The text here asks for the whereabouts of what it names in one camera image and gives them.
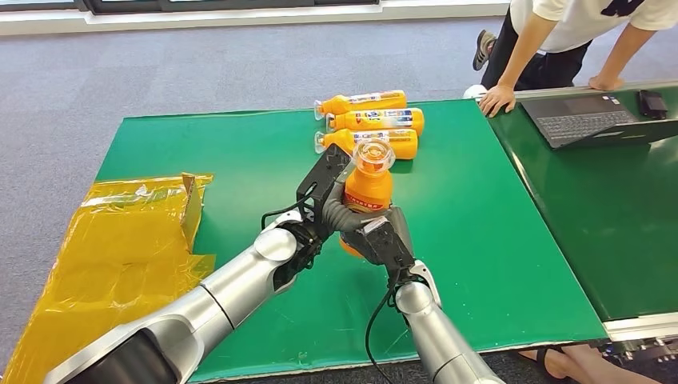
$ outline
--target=floor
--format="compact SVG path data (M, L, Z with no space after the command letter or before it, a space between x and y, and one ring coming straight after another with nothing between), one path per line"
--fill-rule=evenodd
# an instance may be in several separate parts
M477 32L500 24L474 18L0 38L0 367L122 117L310 107L315 98L387 89L404 89L411 100L457 98L480 80L471 68ZM576 84L596 73L618 33L591 45ZM676 40L678 29L659 33L625 78L678 78ZM532 374L541 382L529 362L513 359L489 361L500 374L517 370L517 380L532 382L525 376ZM423 377L417 364L399 367L402 382ZM373 370L353 374L361 372L356 380L379 382ZM347 377L324 375L303 381Z

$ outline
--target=clear bottle cap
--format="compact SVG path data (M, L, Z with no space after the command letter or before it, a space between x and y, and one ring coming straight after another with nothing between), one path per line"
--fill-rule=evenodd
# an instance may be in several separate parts
M332 132L335 131L333 122L334 122L334 115L333 114L327 114L325 116L325 131L328 134L331 134Z
M322 102L320 100L313 102L313 112L316 115L316 120L322 120L322 117L325 116L322 113Z
M380 174L387 171L396 161L393 148L378 138L360 141L353 149L353 162L367 174Z
M313 136L313 145L317 154L325 152L325 134L316 132L315 136Z

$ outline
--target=white t-shirt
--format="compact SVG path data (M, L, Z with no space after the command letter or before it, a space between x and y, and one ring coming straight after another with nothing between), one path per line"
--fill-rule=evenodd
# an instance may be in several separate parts
M512 0L518 34L534 12L558 21L540 50L563 52L583 46L627 20L642 30L666 30L678 22L678 0Z

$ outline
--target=orange bottle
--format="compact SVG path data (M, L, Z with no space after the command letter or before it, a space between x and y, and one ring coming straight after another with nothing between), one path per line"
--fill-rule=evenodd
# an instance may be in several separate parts
M393 178L389 168L396 157L393 149L376 138L359 142L353 150L356 168L346 178L344 205L354 212L379 212L391 206ZM339 239L341 247L353 256L361 256Z
M327 114L327 131L337 130L387 130L409 128L421 136L424 129L424 113L419 108L399 110L355 110L346 114Z
M417 156L419 138L415 130L365 130L362 132L339 130L331 134L316 132L316 153L322 153L332 143L350 153L354 151L359 142L373 138L387 142L393 148L397 159L411 160Z
M383 110L384 108L405 108L406 106L407 98L402 90L358 94L356 96L339 94L324 102L316 100L313 104L316 120L322 119L326 114L345 114L351 110Z

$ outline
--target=sneaker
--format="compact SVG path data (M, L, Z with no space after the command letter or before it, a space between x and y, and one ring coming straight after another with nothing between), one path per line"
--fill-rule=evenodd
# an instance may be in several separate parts
M492 45L497 40L492 32L487 30L482 30L481 34L478 35L477 45L476 45L476 56L473 57L473 69L481 70L485 63L488 61L489 53L492 50Z

